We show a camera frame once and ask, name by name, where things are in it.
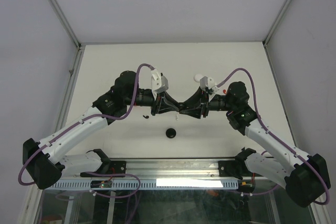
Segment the white earbud case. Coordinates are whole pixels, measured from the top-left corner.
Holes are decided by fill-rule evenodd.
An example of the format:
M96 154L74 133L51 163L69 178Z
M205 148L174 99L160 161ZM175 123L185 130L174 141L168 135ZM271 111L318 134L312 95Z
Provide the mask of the white earbud case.
M200 81L201 81L202 78L203 78L202 74L196 74L194 76L194 81L197 82L197 83L200 83Z

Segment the black earbud case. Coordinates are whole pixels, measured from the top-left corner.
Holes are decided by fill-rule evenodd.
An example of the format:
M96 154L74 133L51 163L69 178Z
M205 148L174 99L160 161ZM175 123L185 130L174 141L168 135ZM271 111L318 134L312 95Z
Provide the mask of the black earbud case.
M174 128L168 128L165 132L167 138L175 138L176 130Z
M181 112L184 109L184 103L180 102L178 104L179 112Z

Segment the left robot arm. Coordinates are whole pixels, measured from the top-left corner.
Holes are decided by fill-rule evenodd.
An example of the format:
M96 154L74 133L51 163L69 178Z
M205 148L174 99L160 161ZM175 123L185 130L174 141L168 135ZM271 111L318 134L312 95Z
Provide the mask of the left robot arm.
M63 176L104 176L112 168L110 158L101 149L81 155L67 153L94 132L125 119L137 106L150 107L151 114L179 111L180 105L167 93L167 79L151 70L152 87L139 88L139 71L124 71L114 85L98 97L72 125L40 141L28 139L23 144L23 170L39 189L54 185Z

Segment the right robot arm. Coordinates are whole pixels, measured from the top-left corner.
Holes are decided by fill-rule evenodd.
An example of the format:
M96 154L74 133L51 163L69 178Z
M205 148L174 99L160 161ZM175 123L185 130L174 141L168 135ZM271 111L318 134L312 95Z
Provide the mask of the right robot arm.
M249 94L243 82L233 82L225 95L210 98L208 90L198 88L186 101L180 103L179 113L194 118L206 117L209 111L225 111L231 127L259 144L272 159L250 148L235 156L232 176L241 179L249 172L264 176L286 190L287 195L300 207L317 203L325 195L323 204L330 199L331 187L326 160L319 154L310 155L291 146L275 135L249 104Z

